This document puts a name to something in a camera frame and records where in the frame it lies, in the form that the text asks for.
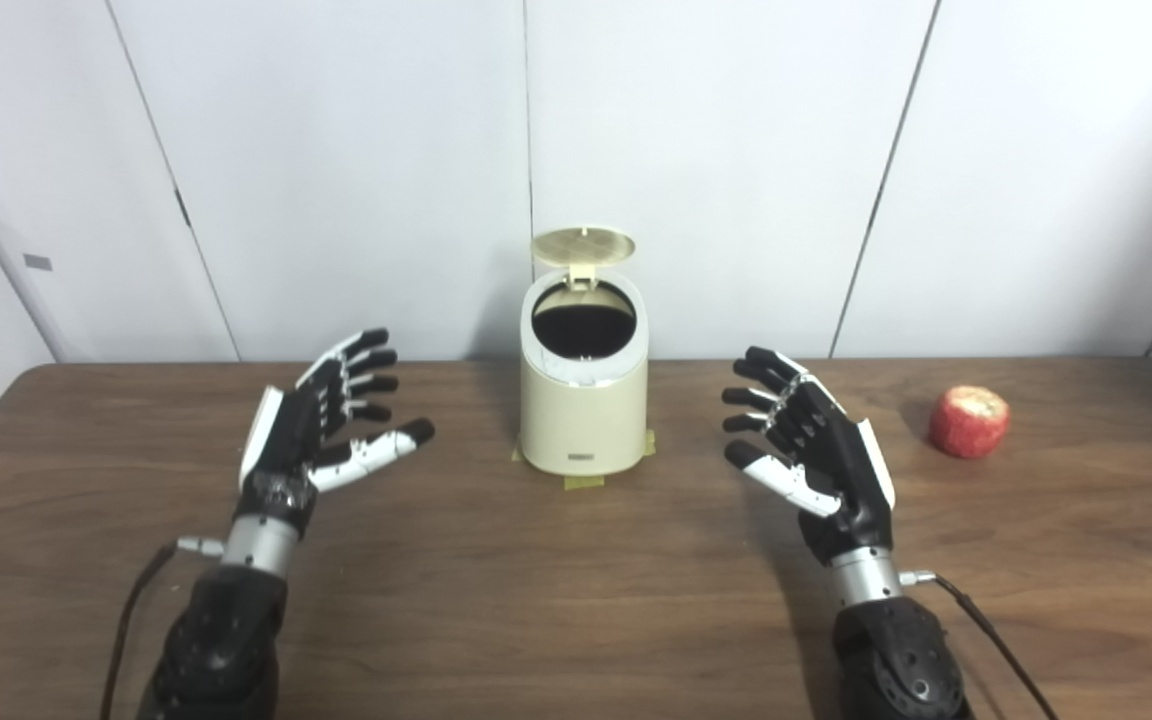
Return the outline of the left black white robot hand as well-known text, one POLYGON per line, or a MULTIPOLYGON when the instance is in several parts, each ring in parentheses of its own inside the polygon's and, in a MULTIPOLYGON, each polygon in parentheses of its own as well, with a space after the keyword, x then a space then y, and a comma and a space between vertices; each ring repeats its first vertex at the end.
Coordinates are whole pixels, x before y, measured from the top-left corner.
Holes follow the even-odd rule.
POLYGON ((385 328, 353 333, 308 365, 287 388, 265 387, 238 462, 237 520, 274 520, 302 538, 324 492, 370 477, 435 435, 431 420, 407 420, 333 442, 353 420, 385 424, 392 410, 376 395, 397 391, 384 374, 397 353, 385 328))

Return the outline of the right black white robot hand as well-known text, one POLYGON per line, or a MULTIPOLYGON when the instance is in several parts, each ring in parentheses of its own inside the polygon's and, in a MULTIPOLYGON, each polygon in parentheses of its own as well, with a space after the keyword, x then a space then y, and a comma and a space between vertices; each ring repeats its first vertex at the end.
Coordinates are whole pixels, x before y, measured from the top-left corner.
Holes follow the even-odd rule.
POLYGON ((755 433, 763 448, 735 438, 723 457, 799 510, 797 524, 820 564, 856 550, 892 551, 895 492, 872 424, 846 414, 818 377, 781 353, 751 346, 733 363, 751 387, 723 389, 728 433, 755 433))

